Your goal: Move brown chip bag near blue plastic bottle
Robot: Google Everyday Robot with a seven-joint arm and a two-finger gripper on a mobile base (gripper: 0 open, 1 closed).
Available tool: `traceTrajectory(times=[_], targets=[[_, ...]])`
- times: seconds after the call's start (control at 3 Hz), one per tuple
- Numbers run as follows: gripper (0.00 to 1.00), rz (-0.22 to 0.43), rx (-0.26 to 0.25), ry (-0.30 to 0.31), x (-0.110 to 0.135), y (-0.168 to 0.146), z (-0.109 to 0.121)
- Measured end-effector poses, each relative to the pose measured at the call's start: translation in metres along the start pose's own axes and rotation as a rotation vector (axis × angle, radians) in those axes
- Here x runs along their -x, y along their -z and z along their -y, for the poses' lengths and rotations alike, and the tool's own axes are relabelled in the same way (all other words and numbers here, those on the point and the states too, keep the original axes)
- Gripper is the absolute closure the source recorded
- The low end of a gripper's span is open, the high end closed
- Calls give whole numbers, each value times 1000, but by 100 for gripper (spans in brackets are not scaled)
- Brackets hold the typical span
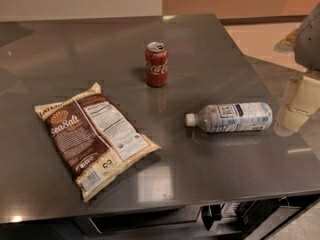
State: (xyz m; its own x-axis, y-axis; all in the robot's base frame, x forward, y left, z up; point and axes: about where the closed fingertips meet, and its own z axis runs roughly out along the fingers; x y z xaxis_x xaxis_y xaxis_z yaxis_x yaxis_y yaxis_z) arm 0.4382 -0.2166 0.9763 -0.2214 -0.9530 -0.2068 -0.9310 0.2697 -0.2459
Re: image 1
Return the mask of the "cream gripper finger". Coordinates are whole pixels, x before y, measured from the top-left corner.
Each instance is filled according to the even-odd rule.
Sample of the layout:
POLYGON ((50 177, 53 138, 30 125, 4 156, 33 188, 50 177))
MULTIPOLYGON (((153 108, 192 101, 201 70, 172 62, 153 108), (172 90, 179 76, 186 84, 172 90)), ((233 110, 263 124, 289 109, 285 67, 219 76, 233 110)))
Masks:
POLYGON ((275 133, 282 137, 293 135, 319 108, 320 72, 307 71, 291 78, 275 119, 275 133))

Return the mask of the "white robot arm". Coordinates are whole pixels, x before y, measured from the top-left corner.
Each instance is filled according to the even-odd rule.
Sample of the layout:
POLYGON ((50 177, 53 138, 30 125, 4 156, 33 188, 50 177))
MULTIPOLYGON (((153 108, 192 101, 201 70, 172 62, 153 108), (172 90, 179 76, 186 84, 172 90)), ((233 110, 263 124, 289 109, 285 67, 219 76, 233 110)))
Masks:
POLYGON ((294 55, 307 71, 291 78, 285 88, 274 125, 275 133, 282 137, 296 133, 320 108, 320 3, 302 21, 294 55))

